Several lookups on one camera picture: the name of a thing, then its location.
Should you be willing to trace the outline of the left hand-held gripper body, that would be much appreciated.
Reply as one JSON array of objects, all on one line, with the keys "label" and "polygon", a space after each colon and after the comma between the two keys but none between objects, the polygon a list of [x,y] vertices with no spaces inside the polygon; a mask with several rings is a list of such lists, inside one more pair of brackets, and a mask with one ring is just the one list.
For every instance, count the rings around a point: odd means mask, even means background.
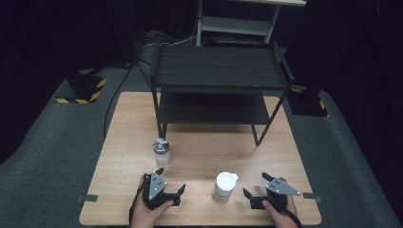
[{"label": "left hand-held gripper body", "polygon": [[160,176],[144,174],[143,202],[151,210],[156,209],[167,201],[173,201],[174,206],[181,204],[181,197],[176,193],[165,193],[167,182]]}]

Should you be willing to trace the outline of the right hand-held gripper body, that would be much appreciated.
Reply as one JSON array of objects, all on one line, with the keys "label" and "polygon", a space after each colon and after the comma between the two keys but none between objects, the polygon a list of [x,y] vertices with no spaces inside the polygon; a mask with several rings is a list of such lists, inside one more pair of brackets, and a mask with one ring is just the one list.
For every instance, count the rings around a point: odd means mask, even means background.
[{"label": "right hand-held gripper body", "polygon": [[262,197],[250,196],[250,207],[252,209],[263,210],[262,202],[269,201],[278,212],[286,209],[288,203],[288,196],[298,196],[300,192],[289,185],[282,178],[272,178],[265,185],[266,194]]}]

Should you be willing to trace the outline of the glass jar with metal lid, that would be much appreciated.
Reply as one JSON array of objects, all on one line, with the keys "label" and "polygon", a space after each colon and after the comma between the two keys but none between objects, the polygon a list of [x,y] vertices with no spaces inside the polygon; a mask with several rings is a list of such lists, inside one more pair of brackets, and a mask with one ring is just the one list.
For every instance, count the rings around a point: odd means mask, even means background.
[{"label": "glass jar with metal lid", "polygon": [[171,155],[169,152],[169,142],[167,139],[158,138],[153,143],[155,160],[158,165],[167,165],[170,163]]}]

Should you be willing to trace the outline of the black two-tier shelf rack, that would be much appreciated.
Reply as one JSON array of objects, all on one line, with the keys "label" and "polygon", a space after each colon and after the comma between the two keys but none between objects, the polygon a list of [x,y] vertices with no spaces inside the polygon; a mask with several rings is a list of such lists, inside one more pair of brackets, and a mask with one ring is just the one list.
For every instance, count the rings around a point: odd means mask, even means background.
[{"label": "black two-tier shelf rack", "polygon": [[149,83],[158,136],[169,124],[249,124],[261,144],[295,78],[272,47],[154,47]]}]

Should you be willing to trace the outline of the person's left hand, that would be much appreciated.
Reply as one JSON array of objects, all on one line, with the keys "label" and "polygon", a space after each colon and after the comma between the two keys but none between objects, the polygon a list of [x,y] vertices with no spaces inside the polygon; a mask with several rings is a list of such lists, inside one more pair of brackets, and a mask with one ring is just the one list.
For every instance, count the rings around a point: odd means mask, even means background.
[{"label": "person's left hand", "polygon": [[143,182],[144,178],[140,178],[139,193],[133,204],[132,220],[129,228],[154,228],[156,221],[173,205],[173,201],[167,201],[154,210],[149,209],[143,202]]}]

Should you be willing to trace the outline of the person's right hand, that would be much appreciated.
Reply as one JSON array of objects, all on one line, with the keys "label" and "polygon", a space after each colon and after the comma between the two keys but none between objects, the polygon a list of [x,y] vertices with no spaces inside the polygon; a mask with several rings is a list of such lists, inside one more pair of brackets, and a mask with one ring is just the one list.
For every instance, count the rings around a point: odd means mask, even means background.
[{"label": "person's right hand", "polygon": [[[298,228],[297,224],[287,214],[279,213],[269,201],[264,200],[262,205],[271,216],[276,228]],[[286,209],[294,216],[297,216],[297,208],[292,196],[287,196]]]}]

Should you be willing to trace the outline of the yellow-black striped stand base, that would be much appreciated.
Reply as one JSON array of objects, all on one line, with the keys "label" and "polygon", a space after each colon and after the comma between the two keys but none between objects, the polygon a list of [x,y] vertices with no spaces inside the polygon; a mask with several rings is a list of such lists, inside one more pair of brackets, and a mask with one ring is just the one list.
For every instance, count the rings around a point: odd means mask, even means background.
[{"label": "yellow-black striped stand base", "polygon": [[287,94],[292,113],[299,116],[327,117],[328,111],[319,97],[319,92],[320,88],[317,86],[292,88]]},{"label": "yellow-black striped stand base", "polygon": [[66,78],[55,92],[55,101],[59,104],[88,105],[94,103],[106,83],[100,76],[78,76]]}]

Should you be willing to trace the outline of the white metal shelf unit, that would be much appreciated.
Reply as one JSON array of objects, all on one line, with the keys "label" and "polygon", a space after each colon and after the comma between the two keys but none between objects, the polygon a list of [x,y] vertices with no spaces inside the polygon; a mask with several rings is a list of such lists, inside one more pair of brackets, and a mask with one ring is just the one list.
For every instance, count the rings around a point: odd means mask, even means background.
[{"label": "white metal shelf unit", "polygon": [[202,45],[202,33],[204,31],[249,34],[263,36],[263,42],[270,42],[281,6],[304,7],[306,0],[231,0],[248,3],[260,3],[273,5],[274,9],[269,21],[257,21],[235,18],[223,18],[203,15],[203,0],[198,0],[198,19],[196,46]]}]

